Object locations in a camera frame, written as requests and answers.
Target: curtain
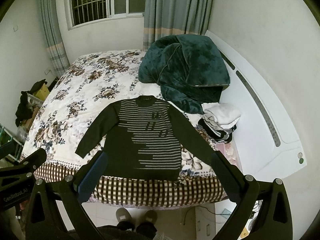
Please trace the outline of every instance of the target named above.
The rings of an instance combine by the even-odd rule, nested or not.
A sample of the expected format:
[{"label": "curtain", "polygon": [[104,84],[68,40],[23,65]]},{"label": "curtain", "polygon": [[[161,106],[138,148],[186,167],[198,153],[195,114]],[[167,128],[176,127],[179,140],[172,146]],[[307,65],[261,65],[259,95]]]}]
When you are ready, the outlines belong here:
[{"label": "curtain", "polygon": [[56,0],[38,0],[38,5],[47,51],[54,70],[60,78],[69,68],[70,63],[60,33]]},{"label": "curtain", "polygon": [[143,48],[160,37],[205,34],[212,0],[146,0]]}]

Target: silver screw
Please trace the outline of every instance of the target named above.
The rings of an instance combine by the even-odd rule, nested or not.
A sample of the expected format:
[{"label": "silver screw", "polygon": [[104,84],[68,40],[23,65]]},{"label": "silver screw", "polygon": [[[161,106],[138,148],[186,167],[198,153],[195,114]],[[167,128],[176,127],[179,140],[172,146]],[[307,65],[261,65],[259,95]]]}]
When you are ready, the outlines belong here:
[{"label": "silver screw", "polygon": [[252,177],[251,175],[246,175],[246,176],[245,176],[245,179],[246,179],[247,181],[253,181],[253,177]]},{"label": "silver screw", "polygon": [[276,184],[281,185],[282,184],[282,180],[281,179],[276,179]]},{"label": "silver screw", "polygon": [[73,176],[72,175],[68,175],[64,178],[65,181],[72,181]]},{"label": "silver screw", "polygon": [[37,179],[36,184],[37,184],[37,185],[40,185],[42,182],[43,182],[42,179]]}]

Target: dark green sweater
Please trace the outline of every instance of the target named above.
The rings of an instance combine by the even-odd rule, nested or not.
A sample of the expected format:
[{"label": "dark green sweater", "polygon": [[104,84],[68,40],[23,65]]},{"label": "dark green sweater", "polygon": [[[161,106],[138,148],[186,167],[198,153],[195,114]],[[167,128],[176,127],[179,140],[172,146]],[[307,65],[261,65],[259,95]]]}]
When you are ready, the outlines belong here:
[{"label": "dark green sweater", "polygon": [[180,143],[208,165],[213,153],[178,109],[154,96],[108,105],[88,128],[76,154],[84,158],[105,135],[106,176],[175,181],[181,167]]}]

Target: sweater collar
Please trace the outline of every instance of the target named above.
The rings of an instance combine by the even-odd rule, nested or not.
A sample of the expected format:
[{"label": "sweater collar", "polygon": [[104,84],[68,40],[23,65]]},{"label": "sweater collar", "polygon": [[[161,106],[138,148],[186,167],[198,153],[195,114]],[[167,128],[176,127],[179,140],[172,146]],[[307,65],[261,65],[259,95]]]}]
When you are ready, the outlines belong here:
[{"label": "sweater collar", "polygon": [[157,99],[154,96],[139,96],[136,98],[136,103],[141,107],[152,106]]}]

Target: sweater sleeve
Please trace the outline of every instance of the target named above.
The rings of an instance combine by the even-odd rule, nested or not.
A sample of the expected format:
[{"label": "sweater sleeve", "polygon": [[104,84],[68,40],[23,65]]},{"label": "sweater sleeve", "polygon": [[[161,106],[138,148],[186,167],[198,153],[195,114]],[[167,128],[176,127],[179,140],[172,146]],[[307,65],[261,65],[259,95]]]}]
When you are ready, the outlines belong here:
[{"label": "sweater sleeve", "polygon": [[168,109],[173,135],[194,156],[211,166],[214,150],[197,132],[189,120],[174,106]]},{"label": "sweater sleeve", "polygon": [[114,103],[111,103],[92,122],[81,139],[76,154],[84,158],[118,122],[119,118]]}]

